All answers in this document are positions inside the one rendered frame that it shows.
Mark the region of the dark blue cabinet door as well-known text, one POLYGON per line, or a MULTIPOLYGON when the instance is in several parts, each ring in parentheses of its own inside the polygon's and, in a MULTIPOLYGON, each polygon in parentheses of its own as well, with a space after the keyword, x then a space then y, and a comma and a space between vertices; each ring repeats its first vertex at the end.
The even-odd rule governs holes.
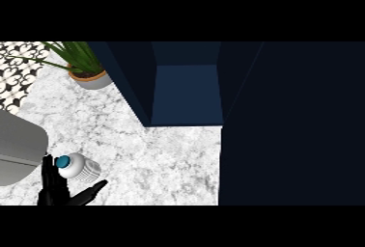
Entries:
POLYGON ((263 44, 221 129, 223 206, 365 206, 365 41, 263 44))

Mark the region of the potted green plant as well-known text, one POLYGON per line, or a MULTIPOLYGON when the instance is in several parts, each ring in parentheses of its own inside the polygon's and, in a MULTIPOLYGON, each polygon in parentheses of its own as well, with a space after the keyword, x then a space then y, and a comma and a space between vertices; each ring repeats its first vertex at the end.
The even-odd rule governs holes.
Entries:
POLYGON ((43 41, 43 44, 56 52, 66 65, 62 66, 37 58, 31 58, 31 61, 65 69, 68 76, 82 89, 99 90, 112 83, 102 62, 84 41, 43 41))

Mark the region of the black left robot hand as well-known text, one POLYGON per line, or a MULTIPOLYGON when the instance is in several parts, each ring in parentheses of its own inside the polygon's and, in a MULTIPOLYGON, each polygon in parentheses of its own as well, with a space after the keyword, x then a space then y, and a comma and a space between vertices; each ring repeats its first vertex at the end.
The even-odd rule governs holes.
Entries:
POLYGON ((54 166, 57 159, 47 154, 41 163, 41 183, 37 204, 40 206, 84 206, 96 197, 108 184, 106 180, 99 181, 84 189, 75 196, 69 196, 66 179, 60 176, 54 166))

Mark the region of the white water bottle, blue cap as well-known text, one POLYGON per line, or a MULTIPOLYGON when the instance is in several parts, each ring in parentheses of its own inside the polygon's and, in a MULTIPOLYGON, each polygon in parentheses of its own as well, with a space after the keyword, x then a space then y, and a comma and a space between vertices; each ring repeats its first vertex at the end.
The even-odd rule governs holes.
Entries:
POLYGON ((57 158, 56 167, 63 178, 82 182, 93 182, 102 173, 100 164, 77 152, 57 158))

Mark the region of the dark blue open cabinet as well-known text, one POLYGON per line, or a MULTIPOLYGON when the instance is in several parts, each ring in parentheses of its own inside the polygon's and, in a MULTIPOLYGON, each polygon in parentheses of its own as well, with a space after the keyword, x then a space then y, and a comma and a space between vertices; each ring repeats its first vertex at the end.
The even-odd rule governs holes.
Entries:
POLYGON ((146 127, 221 125, 257 59, 258 41, 91 41, 146 127))

